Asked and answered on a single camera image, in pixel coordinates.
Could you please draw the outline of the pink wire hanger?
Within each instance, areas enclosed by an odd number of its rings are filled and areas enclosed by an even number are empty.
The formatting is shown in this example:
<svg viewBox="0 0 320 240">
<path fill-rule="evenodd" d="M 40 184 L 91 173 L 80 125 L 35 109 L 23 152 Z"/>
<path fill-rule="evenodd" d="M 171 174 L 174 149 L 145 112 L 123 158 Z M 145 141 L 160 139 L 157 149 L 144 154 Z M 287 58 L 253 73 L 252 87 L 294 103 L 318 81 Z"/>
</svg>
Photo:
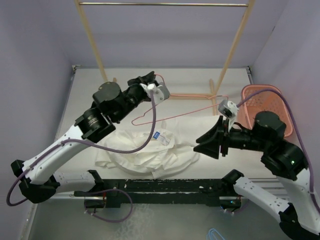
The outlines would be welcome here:
<svg viewBox="0 0 320 240">
<path fill-rule="evenodd" d="M 229 100 L 228 94 L 217 93 L 214 80 L 198 73 L 168 74 L 156 72 L 165 83 L 170 97 L 157 105 L 157 122 L 183 117 L 212 117 L 219 114 L 218 106 Z"/>
</svg>

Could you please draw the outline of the white dress shirt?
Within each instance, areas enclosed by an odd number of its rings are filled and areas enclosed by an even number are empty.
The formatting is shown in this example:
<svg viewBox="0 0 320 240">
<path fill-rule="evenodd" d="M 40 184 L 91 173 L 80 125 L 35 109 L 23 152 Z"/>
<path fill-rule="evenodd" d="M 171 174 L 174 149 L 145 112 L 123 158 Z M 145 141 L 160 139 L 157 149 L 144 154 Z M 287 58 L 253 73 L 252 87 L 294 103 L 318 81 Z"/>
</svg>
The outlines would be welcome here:
<svg viewBox="0 0 320 240">
<path fill-rule="evenodd" d="M 210 130 L 218 116 L 179 117 L 157 124 L 153 137 L 142 150 L 130 154 L 96 150 L 95 165 L 117 168 L 133 175 L 155 179 L 175 175 L 200 159 L 194 152 L 196 139 Z"/>
</svg>

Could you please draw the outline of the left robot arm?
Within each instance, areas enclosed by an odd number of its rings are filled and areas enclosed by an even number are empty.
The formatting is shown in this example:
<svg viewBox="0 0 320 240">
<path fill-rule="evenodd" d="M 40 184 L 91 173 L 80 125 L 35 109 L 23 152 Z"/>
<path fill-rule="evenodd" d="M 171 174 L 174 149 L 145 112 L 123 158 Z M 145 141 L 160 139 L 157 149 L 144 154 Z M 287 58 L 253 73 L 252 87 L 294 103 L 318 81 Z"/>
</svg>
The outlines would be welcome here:
<svg viewBox="0 0 320 240">
<path fill-rule="evenodd" d="M 124 91 L 116 82 L 103 83 L 92 95 L 93 102 L 75 123 L 50 147 L 35 157 L 15 160 L 11 169 L 17 177 L 13 186 L 18 186 L 25 197 L 24 202 L 42 203 L 58 193 L 85 192 L 98 196 L 104 182 L 95 170 L 80 173 L 62 173 L 57 170 L 88 147 L 94 147 L 104 137 L 115 131 L 120 123 L 140 103 L 155 104 L 156 88 L 154 71 L 145 76 L 130 79 Z"/>
</svg>

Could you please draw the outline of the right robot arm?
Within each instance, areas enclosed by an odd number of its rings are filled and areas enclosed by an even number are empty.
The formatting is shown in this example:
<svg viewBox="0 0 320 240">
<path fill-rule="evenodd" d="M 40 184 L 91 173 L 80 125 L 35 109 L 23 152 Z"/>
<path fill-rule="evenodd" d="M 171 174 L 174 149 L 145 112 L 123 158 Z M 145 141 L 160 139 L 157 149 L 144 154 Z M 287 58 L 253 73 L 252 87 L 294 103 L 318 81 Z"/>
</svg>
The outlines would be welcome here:
<svg viewBox="0 0 320 240">
<path fill-rule="evenodd" d="M 271 111 L 257 113 L 252 129 L 229 128 L 228 123 L 220 116 L 196 140 L 193 150 L 214 159 L 226 156 L 230 148 L 261 152 L 261 162 L 283 185 L 289 200 L 264 190 L 235 169 L 223 178 L 223 192 L 244 196 L 268 212 L 290 239 L 318 240 L 320 213 L 315 204 L 319 197 L 310 190 L 311 167 L 301 148 L 285 140 L 286 124 Z"/>
</svg>

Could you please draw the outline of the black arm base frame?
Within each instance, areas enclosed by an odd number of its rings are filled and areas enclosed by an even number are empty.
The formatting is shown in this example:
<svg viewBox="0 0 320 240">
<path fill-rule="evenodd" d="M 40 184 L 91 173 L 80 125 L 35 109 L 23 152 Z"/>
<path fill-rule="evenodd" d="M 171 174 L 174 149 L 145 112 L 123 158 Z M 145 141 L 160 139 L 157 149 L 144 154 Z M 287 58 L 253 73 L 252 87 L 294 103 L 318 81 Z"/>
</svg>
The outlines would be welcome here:
<svg viewBox="0 0 320 240">
<path fill-rule="evenodd" d="M 98 197 L 84 201 L 89 208 L 119 208 L 130 200 L 134 204 L 230 206 L 220 198 L 236 197 L 234 184 L 243 176 L 234 169 L 221 179 L 101 179 L 92 190 L 74 195 Z"/>
</svg>

